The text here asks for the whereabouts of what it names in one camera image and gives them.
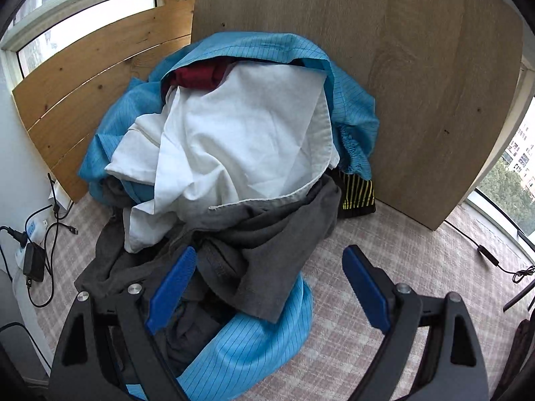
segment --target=black power adapter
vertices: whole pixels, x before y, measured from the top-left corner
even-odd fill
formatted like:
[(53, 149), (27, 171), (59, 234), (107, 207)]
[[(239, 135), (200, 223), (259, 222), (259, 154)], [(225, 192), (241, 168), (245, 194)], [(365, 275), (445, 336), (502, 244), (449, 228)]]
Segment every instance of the black power adapter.
[(44, 249), (33, 242), (29, 242), (24, 254), (24, 267), (22, 272), (30, 279), (36, 282), (42, 282), (44, 279), (45, 259), (46, 252)]

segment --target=metal screw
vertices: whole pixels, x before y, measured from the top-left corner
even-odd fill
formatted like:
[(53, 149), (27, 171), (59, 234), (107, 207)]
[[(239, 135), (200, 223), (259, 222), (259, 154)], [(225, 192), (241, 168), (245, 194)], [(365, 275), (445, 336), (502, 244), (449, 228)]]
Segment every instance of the metal screw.
[(450, 292), (450, 293), (448, 294), (448, 296), (449, 296), (449, 299), (450, 299), (451, 301), (453, 301), (454, 303), (460, 303), (460, 302), (462, 301), (461, 296), (460, 296), (458, 293), (456, 293), (456, 292)]
[(396, 289), (398, 290), (398, 292), (402, 294), (410, 294), (412, 291), (410, 286), (408, 286), (406, 283), (398, 283), (396, 285)]
[(138, 283), (133, 283), (128, 287), (128, 293), (132, 295), (139, 294), (141, 292), (141, 285)]
[(89, 298), (89, 292), (82, 291), (76, 296), (76, 300), (78, 301), (86, 301)]

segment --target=power plug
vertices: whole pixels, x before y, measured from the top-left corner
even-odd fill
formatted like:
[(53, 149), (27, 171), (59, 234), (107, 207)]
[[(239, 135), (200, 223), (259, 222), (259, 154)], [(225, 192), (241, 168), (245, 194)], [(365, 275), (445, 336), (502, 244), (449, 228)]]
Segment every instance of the power plug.
[[(41, 244), (44, 240), (44, 235), (46, 234), (46, 228), (48, 227), (48, 222), (46, 220), (37, 221), (32, 220), (28, 225), (28, 236), (33, 243)], [(26, 253), (26, 247), (19, 247), (15, 252), (15, 261), (21, 270), (24, 269), (24, 256)]]

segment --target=window sill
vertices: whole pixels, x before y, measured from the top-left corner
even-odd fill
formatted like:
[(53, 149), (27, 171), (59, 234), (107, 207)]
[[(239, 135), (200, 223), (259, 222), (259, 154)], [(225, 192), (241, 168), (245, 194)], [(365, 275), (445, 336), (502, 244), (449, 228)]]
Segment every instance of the window sill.
[(521, 238), (516, 227), (499, 210), (477, 191), (472, 191), (465, 201), (504, 233), (511, 243), (529, 259), (531, 264), (535, 264), (535, 252)]

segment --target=green foliage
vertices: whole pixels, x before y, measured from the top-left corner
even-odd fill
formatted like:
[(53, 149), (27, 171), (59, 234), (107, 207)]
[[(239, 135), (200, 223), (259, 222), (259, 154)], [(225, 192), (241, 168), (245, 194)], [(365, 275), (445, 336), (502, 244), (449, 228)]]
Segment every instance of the green foliage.
[(535, 204), (530, 192), (522, 188), (520, 176), (506, 167), (500, 158), (478, 188), (529, 235), (535, 230)]

